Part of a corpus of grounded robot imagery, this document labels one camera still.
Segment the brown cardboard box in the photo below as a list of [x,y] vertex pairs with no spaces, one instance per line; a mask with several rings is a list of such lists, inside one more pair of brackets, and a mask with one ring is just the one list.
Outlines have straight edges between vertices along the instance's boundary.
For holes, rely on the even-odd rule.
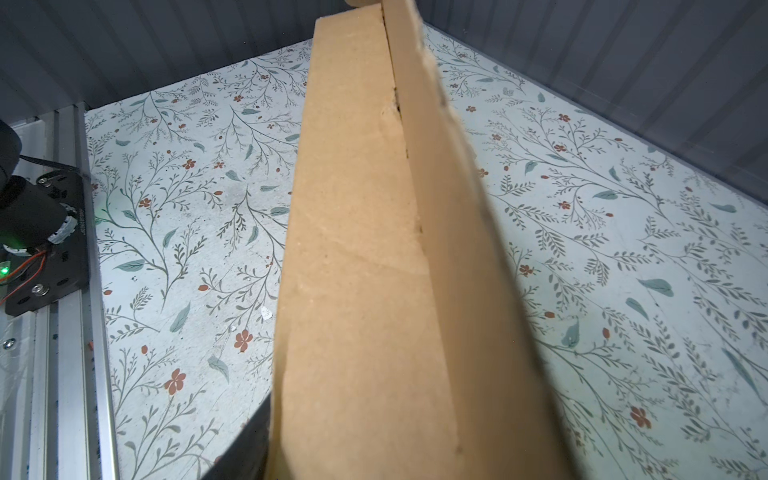
[[315,25],[274,343],[271,479],[575,479],[411,1]]

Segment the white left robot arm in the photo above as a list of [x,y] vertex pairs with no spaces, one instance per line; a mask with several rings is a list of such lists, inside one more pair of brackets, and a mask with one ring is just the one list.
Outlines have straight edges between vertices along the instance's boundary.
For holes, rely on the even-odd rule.
[[12,250],[45,244],[68,218],[59,203],[25,178],[13,175],[21,150],[19,136],[1,122],[1,244]]

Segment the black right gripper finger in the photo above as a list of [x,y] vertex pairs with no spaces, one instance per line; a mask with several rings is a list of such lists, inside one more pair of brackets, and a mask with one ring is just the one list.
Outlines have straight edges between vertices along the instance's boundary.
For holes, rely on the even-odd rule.
[[271,396],[267,395],[235,441],[203,480],[262,480],[269,451]]

